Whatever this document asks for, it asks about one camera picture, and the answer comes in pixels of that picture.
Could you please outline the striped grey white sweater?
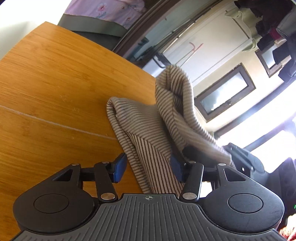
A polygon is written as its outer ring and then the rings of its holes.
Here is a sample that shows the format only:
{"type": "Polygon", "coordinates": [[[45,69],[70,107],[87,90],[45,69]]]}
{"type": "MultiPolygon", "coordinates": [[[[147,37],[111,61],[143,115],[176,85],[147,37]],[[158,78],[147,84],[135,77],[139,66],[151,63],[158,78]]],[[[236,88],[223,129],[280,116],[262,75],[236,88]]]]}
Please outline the striped grey white sweater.
{"type": "Polygon", "coordinates": [[[146,105],[112,97],[107,116],[144,193],[180,194],[183,185],[173,174],[171,150],[189,151],[205,167],[234,166],[231,155],[198,122],[187,74],[168,66],[156,78],[156,103],[146,105]]]}

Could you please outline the hanging dark clothes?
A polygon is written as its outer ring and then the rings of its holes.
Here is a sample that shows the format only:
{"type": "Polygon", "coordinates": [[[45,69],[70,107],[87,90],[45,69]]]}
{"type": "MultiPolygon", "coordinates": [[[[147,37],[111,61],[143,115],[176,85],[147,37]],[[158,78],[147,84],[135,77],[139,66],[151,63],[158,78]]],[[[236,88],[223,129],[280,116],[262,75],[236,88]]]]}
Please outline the hanging dark clothes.
{"type": "Polygon", "coordinates": [[[290,56],[291,59],[278,74],[284,82],[295,81],[295,4],[292,1],[234,1],[239,9],[250,9],[256,17],[262,20],[256,24],[257,33],[264,41],[257,46],[263,50],[266,46],[266,37],[278,34],[286,42],[273,50],[276,64],[290,56]]]}

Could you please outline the dark framed window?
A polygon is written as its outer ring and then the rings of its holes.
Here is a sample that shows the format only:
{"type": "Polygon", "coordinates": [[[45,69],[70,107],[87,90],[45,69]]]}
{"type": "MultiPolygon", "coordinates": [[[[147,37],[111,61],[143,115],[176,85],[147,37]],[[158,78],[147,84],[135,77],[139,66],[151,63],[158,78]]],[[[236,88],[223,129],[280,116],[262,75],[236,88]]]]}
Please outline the dark framed window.
{"type": "Polygon", "coordinates": [[[256,89],[249,73],[240,63],[222,78],[194,97],[194,105],[209,122],[256,89]]]}

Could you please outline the upper small window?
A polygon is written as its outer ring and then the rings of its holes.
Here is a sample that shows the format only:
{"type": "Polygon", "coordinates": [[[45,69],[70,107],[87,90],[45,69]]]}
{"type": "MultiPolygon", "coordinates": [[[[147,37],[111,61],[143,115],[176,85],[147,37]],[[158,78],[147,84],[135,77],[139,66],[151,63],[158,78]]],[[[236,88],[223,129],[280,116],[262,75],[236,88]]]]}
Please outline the upper small window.
{"type": "Polygon", "coordinates": [[[263,51],[259,49],[255,51],[256,56],[260,60],[260,63],[264,67],[269,78],[278,73],[291,59],[291,56],[287,56],[279,63],[276,63],[273,57],[273,50],[276,48],[278,48],[278,46],[274,44],[270,47],[267,47],[263,51]]]}

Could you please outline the white bin black lid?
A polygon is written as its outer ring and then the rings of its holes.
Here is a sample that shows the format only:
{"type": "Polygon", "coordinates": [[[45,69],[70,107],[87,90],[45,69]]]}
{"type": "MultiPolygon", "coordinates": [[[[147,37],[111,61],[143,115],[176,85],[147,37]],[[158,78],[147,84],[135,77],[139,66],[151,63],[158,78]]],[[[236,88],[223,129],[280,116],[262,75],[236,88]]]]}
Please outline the white bin black lid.
{"type": "Polygon", "coordinates": [[[162,73],[167,66],[170,66],[170,61],[163,53],[156,53],[150,61],[142,68],[143,71],[149,73],[153,77],[157,77],[162,73]]]}

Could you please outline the white door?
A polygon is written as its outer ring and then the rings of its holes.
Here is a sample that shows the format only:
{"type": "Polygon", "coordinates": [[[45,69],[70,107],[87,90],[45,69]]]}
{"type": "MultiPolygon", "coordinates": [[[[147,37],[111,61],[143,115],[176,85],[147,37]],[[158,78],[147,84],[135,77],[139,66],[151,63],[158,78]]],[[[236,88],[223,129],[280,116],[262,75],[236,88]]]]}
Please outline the white door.
{"type": "Polygon", "coordinates": [[[228,15],[236,9],[233,2],[224,5],[205,20],[192,24],[164,51],[170,63],[176,65],[178,60],[191,50],[189,42],[196,46],[204,43],[190,60],[180,67],[187,73],[193,86],[251,44],[250,34],[242,21],[228,15]]]}

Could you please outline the pink floral bed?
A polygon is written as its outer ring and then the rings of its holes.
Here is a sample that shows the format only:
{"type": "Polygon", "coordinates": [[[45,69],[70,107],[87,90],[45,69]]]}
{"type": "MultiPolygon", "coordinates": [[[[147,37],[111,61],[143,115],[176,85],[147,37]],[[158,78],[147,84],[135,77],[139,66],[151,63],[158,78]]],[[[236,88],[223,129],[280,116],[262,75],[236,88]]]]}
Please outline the pink floral bed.
{"type": "Polygon", "coordinates": [[[144,1],[71,1],[58,25],[76,32],[122,37],[145,13],[144,1]]]}

